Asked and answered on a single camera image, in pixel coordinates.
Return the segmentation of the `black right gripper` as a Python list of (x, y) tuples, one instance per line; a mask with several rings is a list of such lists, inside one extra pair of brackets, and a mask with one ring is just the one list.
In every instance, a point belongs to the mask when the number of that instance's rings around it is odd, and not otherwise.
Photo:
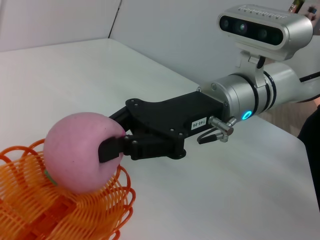
[(134, 161), (168, 157), (178, 160), (187, 154), (184, 149), (184, 136), (191, 137), (211, 128), (211, 116), (221, 119), (224, 114), (223, 103), (194, 91), (160, 102), (148, 102), (132, 98), (126, 106), (109, 116), (125, 131), (133, 133), (138, 129), (151, 134), (110, 137), (98, 147), (100, 163), (118, 158), (121, 154)]

